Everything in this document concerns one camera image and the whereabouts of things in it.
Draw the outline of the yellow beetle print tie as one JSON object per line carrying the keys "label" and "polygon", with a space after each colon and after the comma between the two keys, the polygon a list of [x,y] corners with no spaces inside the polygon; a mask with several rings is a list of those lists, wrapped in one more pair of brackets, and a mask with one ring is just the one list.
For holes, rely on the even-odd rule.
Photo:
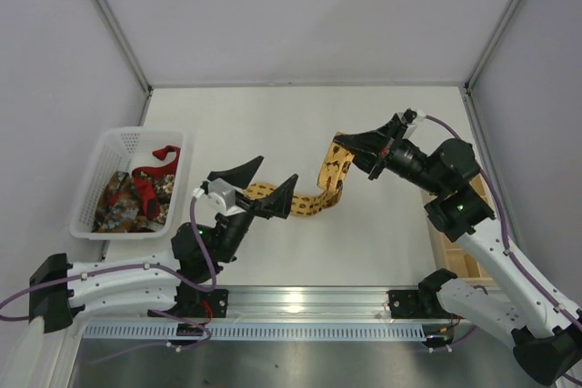
{"label": "yellow beetle print tie", "polygon": [[318,192],[306,194],[294,191],[291,216],[313,217],[340,202],[348,172],[356,157],[336,140],[341,134],[336,132],[322,160],[316,179]]}

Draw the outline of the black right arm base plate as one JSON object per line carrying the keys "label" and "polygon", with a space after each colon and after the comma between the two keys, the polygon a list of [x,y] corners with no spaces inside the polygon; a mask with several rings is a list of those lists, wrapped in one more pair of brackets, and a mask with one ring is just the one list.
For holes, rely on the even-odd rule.
{"label": "black right arm base plate", "polygon": [[431,296],[418,289],[400,289],[387,292],[390,313],[395,319],[429,319],[438,314]]}

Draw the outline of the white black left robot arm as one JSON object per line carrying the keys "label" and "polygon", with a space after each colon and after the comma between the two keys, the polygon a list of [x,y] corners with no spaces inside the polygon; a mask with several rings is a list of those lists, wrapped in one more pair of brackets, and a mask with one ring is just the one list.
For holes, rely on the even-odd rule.
{"label": "white black left robot arm", "polygon": [[214,171],[194,190],[190,206],[203,203],[216,213],[212,225],[189,214],[169,249],[125,262],[71,263],[66,254],[49,256],[31,276],[28,321],[41,319],[54,333],[75,319],[97,314],[159,313],[212,293],[225,264],[256,218],[286,219],[298,181],[292,174],[266,188],[262,197],[245,194],[263,162],[258,156],[230,170]]}

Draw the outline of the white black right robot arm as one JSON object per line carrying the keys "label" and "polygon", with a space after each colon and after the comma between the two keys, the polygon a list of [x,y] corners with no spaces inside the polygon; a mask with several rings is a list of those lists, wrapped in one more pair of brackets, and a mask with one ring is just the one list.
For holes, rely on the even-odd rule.
{"label": "white black right robot arm", "polygon": [[388,170],[432,195],[425,205],[429,222],[485,267],[507,301],[476,291],[446,269],[426,277],[423,287],[443,310],[510,348],[531,379],[550,386],[581,360],[581,308],[511,241],[501,206],[490,206],[472,186],[483,173],[472,144],[453,134],[426,154],[409,139],[418,117],[407,110],[377,129],[338,134],[334,141],[369,179]]}

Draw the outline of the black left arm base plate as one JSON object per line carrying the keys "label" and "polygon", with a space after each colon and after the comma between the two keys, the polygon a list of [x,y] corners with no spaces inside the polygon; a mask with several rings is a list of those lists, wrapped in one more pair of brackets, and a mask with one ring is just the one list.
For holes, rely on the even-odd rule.
{"label": "black left arm base plate", "polygon": [[203,293],[180,285],[177,288],[176,305],[171,313],[183,318],[212,318],[226,317],[229,291],[216,288],[211,293]]}

